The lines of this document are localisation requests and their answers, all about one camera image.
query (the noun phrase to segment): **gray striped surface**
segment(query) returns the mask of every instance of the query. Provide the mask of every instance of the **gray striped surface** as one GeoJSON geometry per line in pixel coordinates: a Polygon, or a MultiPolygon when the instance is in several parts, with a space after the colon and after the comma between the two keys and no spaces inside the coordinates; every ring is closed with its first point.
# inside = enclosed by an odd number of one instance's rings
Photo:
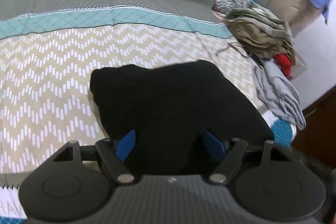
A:
{"type": "MultiPolygon", "coordinates": [[[[29,219],[25,224],[46,224],[29,219]]],[[[144,176],[134,186],[120,187],[96,214],[72,224],[267,224],[242,209],[228,189],[205,183],[198,175],[144,176]]],[[[319,224],[314,218],[293,222],[319,224]]]]}

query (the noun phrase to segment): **folded clothes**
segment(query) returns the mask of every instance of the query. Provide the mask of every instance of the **folded clothes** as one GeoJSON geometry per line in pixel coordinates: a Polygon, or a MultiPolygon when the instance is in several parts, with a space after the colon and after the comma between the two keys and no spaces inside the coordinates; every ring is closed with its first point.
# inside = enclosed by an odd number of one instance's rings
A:
{"type": "Polygon", "coordinates": [[[253,76],[258,98],[274,115],[296,124],[300,130],[304,129],[306,121],[300,107],[299,94],[278,66],[271,61],[263,62],[263,67],[254,67],[253,76]]]}
{"type": "Polygon", "coordinates": [[[286,54],[291,64],[295,64],[290,27],[270,10],[258,4],[253,4],[250,9],[233,9],[226,16],[226,22],[229,22],[232,34],[257,57],[273,58],[276,54],[286,54]]]}
{"type": "Polygon", "coordinates": [[[92,72],[90,90],[110,138],[136,131],[126,166],[136,174],[206,174],[215,167],[202,145],[218,138],[262,145],[273,133],[253,104],[212,63],[156,69],[135,65],[92,72]]]}

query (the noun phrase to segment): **gray cloth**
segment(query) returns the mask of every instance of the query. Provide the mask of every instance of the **gray cloth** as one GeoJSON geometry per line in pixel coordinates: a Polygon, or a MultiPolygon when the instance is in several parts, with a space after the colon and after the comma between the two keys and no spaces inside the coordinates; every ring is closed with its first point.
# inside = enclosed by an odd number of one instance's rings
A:
{"type": "Polygon", "coordinates": [[[304,129],[306,121],[298,92],[275,63],[267,61],[263,66],[255,66],[253,73],[258,98],[275,116],[304,129]]]}

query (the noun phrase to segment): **bedsheet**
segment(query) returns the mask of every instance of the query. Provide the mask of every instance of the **bedsheet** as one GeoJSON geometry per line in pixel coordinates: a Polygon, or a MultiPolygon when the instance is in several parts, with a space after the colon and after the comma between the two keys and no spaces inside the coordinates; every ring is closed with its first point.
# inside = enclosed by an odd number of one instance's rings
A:
{"type": "Polygon", "coordinates": [[[275,140],[295,128],[257,98],[254,64],[212,0],[0,0],[0,186],[20,184],[72,139],[105,137],[89,92],[104,66],[213,62],[264,115],[275,140]]]}

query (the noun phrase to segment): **red cloth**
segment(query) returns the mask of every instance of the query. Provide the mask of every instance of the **red cloth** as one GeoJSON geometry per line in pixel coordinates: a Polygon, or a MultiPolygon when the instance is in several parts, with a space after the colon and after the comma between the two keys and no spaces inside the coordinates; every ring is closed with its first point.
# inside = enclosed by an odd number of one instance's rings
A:
{"type": "Polygon", "coordinates": [[[280,65],[283,75],[285,75],[286,78],[289,78],[292,69],[291,61],[289,60],[289,58],[285,54],[276,54],[274,56],[274,59],[280,65]]]}

